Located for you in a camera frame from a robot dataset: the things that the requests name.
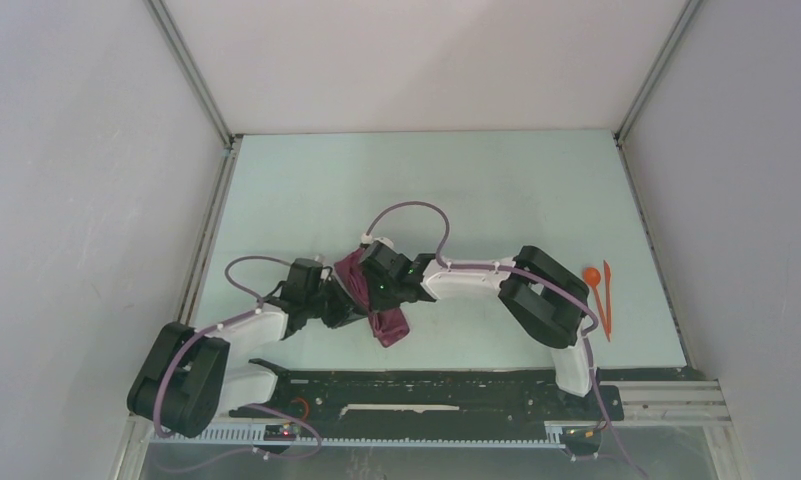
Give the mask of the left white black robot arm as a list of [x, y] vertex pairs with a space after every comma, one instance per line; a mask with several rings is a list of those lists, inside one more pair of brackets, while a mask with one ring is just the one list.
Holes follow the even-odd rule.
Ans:
[[218, 415], [254, 403], [280, 416], [292, 403], [279, 367], [252, 359], [258, 347], [293, 335], [308, 320], [326, 324], [365, 316], [367, 281], [355, 260], [325, 265], [287, 263], [288, 276], [267, 295], [227, 280], [254, 301], [248, 310], [207, 327], [166, 324], [156, 337], [127, 395], [130, 413], [150, 420], [164, 438], [196, 437]]

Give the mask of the small orange object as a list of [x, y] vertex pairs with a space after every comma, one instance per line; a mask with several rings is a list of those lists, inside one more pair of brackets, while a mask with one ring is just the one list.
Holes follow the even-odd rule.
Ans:
[[582, 278], [592, 292], [594, 302], [597, 307], [597, 314], [601, 320], [602, 329], [606, 337], [605, 287], [603, 269], [600, 270], [592, 266], [586, 267], [582, 271]]

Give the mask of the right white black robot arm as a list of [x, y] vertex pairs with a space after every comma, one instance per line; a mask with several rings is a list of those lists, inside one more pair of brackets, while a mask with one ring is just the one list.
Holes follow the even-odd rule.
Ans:
[[551, 350], [561, 411], [582, 418], [598, 403], [586, 348], [590, 318], [586, 284], [541, 249], [527, 245], [500, 260], [411, 260], [375, 241], [357, 261], [366, 281], [368, 310], [383, 313], [406, 303], [496, 297], [528, 336]]

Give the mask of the maroon satin cloth napkin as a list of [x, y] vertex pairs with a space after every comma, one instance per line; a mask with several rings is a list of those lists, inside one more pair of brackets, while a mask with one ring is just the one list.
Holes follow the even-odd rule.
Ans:
[[369, 278], [360, 261], [365, 247], [359, 246], [334, 264], [335, 275], [355, 307], [363, 311], [371, 332], [383, 348], [389, 348], [410, 333], [410, 326], [389, 289]]

